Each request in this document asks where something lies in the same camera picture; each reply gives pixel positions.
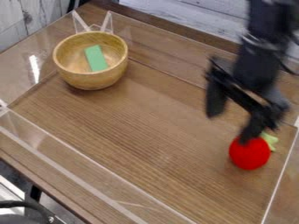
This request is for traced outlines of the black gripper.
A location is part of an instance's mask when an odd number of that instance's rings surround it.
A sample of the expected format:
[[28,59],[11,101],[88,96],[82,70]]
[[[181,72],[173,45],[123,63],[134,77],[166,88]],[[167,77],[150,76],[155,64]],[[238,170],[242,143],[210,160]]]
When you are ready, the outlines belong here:
[[234,63],[218,56],[210,58],[206,115],[209,118],[219,116],[229,99],[249,112],[250,119],[239,135],[242,144],[257,138],[265,129],[275,129],[290,109],[277,87],[286,50],[286,45],[245,44]]

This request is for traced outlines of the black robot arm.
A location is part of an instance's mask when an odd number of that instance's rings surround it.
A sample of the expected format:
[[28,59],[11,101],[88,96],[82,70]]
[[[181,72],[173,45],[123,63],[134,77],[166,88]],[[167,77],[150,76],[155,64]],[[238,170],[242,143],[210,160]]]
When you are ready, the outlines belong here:
[[229,100],[249,113],[246,127],[238,140],[246,144],[266,129],[275,130],[290,109],[277,80],[279,71],[287,69],[285,59],[295,31],[299,30],[299,0],[247,0],[247,32],[237,61],[210,59],[207,72],[206,115],[219,116]]

